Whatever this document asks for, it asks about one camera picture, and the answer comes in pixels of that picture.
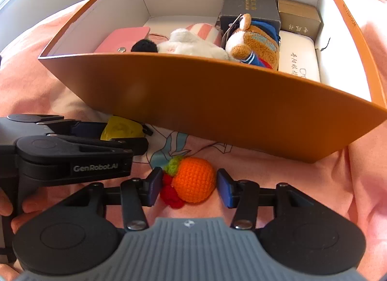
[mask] dark gray gift box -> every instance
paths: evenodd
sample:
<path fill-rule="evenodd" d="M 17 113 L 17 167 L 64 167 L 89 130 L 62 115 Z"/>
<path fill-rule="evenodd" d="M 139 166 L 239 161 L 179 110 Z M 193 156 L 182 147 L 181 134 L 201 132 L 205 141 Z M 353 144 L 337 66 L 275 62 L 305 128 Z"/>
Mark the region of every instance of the dark gray gift box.
<path fill-rule="evenodd" d="M 223 0 L 220 12 L 220 25 L 223 33 L 229 28 L 238 15 L 249 13 L 252 20 L 272 25 L 277 34 L 281 29 L 277 0 Z"/>

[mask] plush toy ear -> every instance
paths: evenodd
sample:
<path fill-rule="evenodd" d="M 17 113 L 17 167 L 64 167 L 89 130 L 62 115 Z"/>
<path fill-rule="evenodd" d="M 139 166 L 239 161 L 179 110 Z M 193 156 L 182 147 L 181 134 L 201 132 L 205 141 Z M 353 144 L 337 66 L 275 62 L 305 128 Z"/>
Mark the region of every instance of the plush toy ear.
<path fill-rule="evenodd" d="M 148 52 L 148 53 L 158 53 L 157 45 L 151 40 L 139 40 L 136 44 L 133 45 L 131 52 Z"/>
<path fill-rule="evenodd" d="M 251 25 L 251 15 L 246 13 L 242 16 L 241 21 L 239 23 L 239 29 L 242 31 L 246 31 Z"/>

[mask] pink bedsheet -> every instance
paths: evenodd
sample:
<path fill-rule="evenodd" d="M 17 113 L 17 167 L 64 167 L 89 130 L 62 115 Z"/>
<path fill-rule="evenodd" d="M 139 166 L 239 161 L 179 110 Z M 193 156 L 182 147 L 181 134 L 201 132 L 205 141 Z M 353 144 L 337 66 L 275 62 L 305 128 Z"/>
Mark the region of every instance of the pink bedsheet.
<path fill-rule="evenodd" d="M 374 54 L 387 91 L 387 0 L 345 0 Z M 59 28 L 82 6 L 80 2 L 45 19 L 14 40 L 1 55 L 0 116 L 11 113 L 62 114 L 67 118 L 105 121 L 108 115 L 86 106 L 38 61 L 37 56 Z M 367 239 L 367 249 L 358 268 L 369 280 L 379 280 L 387 272 L 387 122 L 375 128 L 345 149 L 315 164 L 306 164 L 265 153 L 215 144 L 193 136 L 155 128 L 149 139 L 147 155 L 137 159 L 132 176 L 145 177 L 151 166 L 161 165 L 176 154 L 207 159 L 215 168 L 226 168 L 235 179 L 250 179 L 262 187 L 288 182 L 356 223 Z M 122 179 L 106 181 L 115 186 Z M 43 188 L 24 203 L 26 215 L 13 222 L 17 229 L 36 214 L 82 185 Z M 120 226 L 119 208 L 111 207 L 108 218 Z M 215 191 L 199 205 L 173 210 L 157 201 L 146 208 L 150 224 L 162 217 L 222 216 L 230 222 L 233 210 L 225 209 Z M 258 226 L 270 220 L 270 211 L 262 208 Z M 17 275 L 0 266 L 0 275 L 11 280 Z"/>

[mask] white logo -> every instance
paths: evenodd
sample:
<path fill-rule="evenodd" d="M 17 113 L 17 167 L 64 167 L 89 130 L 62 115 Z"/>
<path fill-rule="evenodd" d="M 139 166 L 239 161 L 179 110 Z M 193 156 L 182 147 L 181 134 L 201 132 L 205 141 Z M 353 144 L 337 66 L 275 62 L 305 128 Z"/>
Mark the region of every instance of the white logo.
<path fill-rule="evenodd" d="M 187 221 L 184 221 L 183 224 L 184 224 L 186 227 L 191 228 L 192 226 L 195 225 L 195 222 L 192 221 L 192 220 L 187 220 Z"/>
<path fill-rule="evenodd" d="M 101 164 L 92 165 L 92 164 L 90 164 L 89 166 L 75 165 L 73 170 L 74 170 L 74 172 L 85 172 L 85 171 L 98 171 L 101 169 L 117 169 L 117 168 L 119 168 L 118 163 L 113 163 L 112 165 L 110 165 L 110 164 L 106 164 L 106 165 L 101 165 Z"/>

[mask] screw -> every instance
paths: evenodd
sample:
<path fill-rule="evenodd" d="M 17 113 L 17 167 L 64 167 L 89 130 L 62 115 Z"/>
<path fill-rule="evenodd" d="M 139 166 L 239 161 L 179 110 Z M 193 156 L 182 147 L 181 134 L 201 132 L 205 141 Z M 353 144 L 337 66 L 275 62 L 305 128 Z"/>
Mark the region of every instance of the screw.
<path fill-rule="evenodd" d="M 253 227 L 253 224 L 249 220 L 236 220 L 234 222 L 234 227 L 236 229 L 251 229 Z"/>
<path fill-rule="evenodd" d="M 132 231 L 141 231 L 145 229 L 146 223 L 142 220 L 133 220 L 130 221 L 127 225 L 127 228 Z"/>

